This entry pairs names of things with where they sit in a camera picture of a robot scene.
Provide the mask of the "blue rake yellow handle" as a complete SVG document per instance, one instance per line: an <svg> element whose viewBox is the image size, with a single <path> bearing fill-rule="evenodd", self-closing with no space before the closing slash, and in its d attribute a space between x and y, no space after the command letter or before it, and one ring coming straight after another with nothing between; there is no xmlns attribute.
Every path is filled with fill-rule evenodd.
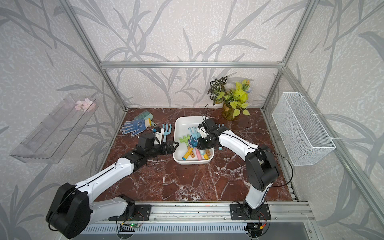
<svg viewBox="0 0 384 240"><path fill-rule="evenodd" d="M185 143L187 145L188 151L184 154L183 160L186 161L189 156L195 157L193 153L193 148L197 147L198 140L194 137L191 137L190 135L183 136L182 138L179 138L181 143Z"/></svg>

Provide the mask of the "light blue hand rake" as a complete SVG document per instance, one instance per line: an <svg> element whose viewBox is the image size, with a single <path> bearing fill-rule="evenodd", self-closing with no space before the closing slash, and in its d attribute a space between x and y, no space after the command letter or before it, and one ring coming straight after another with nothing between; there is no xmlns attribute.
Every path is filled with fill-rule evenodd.
<svg viewBox="0 0 384 240"><path fill-rule="evenodd" d="M172 132L172 124L163 124L163 143L167 141L167 136L171 134Z"/></svg>

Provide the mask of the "white storage box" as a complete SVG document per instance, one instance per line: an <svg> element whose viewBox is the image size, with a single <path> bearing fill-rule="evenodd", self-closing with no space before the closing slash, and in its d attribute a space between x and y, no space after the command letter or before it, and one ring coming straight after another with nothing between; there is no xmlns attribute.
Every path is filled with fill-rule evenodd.
<svg viewBox="0 0 384 240"><path fill-rule="evenodd" d="M197 127L199 124L203 122L203 116L191 116L191 117L180 117L176 120L175 125L175 132L174 132L174 141L179 143L178 148L173 153L174 160L180 164L180 165L198 165L198 164L207 164L209 163L213 157L214 157L214 149L208 149L211 152L211 157L209 160L205 160L203 155L202 160L198 160L196 156L195 148L193 148L193 152L195 154L195 157L192 158L191 156L188 157L186 161L183 160L184 154L188 151L187 146L185 143L181 143L179 138L182 138L186 135L191 135L188 128L190 127ZM203 129L198 128L199 133L201 134L201 137L204 138L207 136L207 133Z"/></svg>

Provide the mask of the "teal rake white handle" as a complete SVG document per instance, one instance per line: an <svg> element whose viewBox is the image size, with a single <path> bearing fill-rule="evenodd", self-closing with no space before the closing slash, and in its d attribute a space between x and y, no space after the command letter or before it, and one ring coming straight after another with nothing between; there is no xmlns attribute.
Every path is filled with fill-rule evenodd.
<svg viewBox="0 0 384 240"><path fill-rule="evenodd" d="M194 138L194 140L196 141L196 143L198 142L198 139L201 137L201 134L199 133L198 131L198 128L197 127L190 127L188 128L192 137Z"/></svg>

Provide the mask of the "blue rake pink handle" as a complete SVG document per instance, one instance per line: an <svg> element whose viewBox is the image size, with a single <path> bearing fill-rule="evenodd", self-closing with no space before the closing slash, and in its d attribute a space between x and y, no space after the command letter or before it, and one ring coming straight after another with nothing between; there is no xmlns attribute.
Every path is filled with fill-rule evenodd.
<svg viewBox="0 0 384 240"><path fill-rule="evenodd" d="M198 160L202 160L202 156L201 156L200 151L197 148L195 148L195 151L196 151L196 156L197 156Z"/></svg>

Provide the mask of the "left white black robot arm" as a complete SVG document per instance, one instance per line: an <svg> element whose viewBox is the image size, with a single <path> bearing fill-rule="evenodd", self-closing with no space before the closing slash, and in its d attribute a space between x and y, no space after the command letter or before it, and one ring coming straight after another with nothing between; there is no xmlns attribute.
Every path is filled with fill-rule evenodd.
<svg viewBox="0 0 384 240"><path fill-rule="evenodd" d="M134 218L135 201L131 198L120 195L101 202L97 202L96 198L119 180L146 165L148 160L173 154L179 146L174 141L156 144L156 140L154 134L142 135L135 149L101 172L75 185L61 185L46 216L49 229L72 239L95 222L118 217L127 220Z"/></svg>

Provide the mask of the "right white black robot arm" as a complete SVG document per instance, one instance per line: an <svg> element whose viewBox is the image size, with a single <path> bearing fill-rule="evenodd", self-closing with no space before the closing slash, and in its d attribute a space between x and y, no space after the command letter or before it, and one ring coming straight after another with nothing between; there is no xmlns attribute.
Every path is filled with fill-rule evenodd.
<svg viewBox="0 0 384 240"><path fill-rule="evenodd" d="M250 210L258 209L265 202L268 190L280 175L273 153L267 146L252 144L226 127L207 131L206 137L198 138L199 150L216 147L228 148L245 161L248 180L251 184L245 204Z"/></svg>

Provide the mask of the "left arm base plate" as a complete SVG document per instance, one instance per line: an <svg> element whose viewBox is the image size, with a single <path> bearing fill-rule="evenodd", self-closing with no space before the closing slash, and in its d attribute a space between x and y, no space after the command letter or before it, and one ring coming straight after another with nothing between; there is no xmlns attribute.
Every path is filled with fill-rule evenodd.
<svg viewBox="0 0 384 240"><path fill-rule="evenodd" d="M148 221L151 214L151 205L130 205L127 209L120 215L108 218L109 221Z"/></svg>

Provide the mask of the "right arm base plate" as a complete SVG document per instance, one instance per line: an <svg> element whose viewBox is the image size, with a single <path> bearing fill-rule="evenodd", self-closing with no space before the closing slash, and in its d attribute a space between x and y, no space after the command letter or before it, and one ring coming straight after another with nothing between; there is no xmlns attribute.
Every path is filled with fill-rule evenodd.
<svg viewBox="0 0 384 240"><path fill-rule="evenodd" d="M245 201L243 203L232 202L230 204L230 214L231 220L233 221L242 221L242 220L252 220L252 221L269 221L271 220L271 213L269 205L267 203L261 204L256 209L252 209Z"/></svg>

